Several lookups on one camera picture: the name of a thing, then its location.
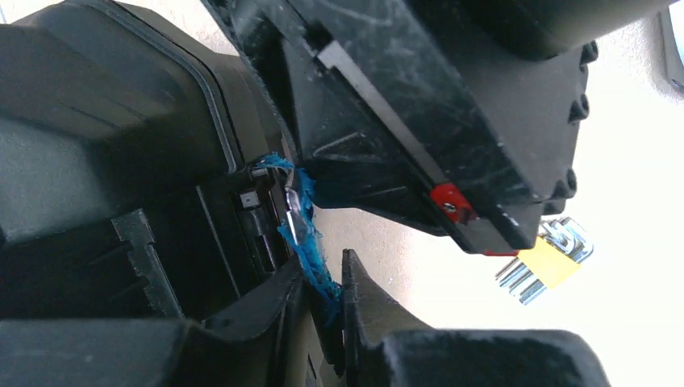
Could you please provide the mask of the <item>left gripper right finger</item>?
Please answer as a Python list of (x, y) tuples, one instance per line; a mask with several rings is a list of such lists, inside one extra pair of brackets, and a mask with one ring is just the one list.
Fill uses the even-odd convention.
[(607, 386), (599, 358), (562, 330), (436, 329), (342, 255), (348, 386)]

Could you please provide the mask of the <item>black plastic toolbox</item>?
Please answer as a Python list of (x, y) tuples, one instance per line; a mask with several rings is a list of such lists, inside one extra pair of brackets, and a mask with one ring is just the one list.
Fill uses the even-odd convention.
[[(62, 1), (2, 25), (1, 323), (206, 325), (300, 268), (284, 174), (256, 167), (280, 148), (241, 61), (149, 9)], [(300, 386), (342, 386), (342, 335), (302, 283)]]

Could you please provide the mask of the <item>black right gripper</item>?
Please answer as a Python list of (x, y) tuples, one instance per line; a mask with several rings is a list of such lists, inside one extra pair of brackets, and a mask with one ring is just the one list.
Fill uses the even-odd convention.
[(665, 1), (208, 1), (323, 208), (470, 253), (532, 248), (577, 191), (597, 39)]

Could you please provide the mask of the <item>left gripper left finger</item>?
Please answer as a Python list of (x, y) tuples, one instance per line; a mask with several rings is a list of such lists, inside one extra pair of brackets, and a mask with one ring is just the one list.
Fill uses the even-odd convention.
[(4, 320), (4, 386), (300, 386), (302, 273), (291, 261), (209, 319)]

